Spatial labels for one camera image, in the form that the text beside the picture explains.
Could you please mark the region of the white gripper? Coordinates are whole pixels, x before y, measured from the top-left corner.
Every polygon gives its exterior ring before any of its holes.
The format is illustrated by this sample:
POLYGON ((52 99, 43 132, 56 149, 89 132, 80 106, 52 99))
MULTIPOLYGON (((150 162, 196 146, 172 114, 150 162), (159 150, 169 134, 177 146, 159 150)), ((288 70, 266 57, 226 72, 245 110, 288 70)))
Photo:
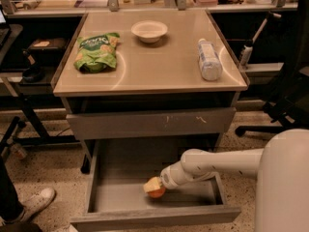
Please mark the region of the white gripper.
POLYGON ((162 188, 162 184, 167 189, 176 189, 179 186, 193 181, 193 176, 184 171, 180 162, 173 163, 165 167, 159 177, 152 177, 144 186, 143 190, 148 193, 162 188))

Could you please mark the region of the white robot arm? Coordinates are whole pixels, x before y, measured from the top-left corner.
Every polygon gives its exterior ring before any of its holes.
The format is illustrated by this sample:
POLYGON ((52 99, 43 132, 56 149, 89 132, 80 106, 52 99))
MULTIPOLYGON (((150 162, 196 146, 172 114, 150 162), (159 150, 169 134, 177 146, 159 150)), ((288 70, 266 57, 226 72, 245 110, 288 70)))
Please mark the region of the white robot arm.
POLYGON ((212 173, 256 180, 255 232, 309 232, 309 130, 285 130, 260 149, 210 153, 185 151, 144 185, 151 197, 207 180, 212 173))

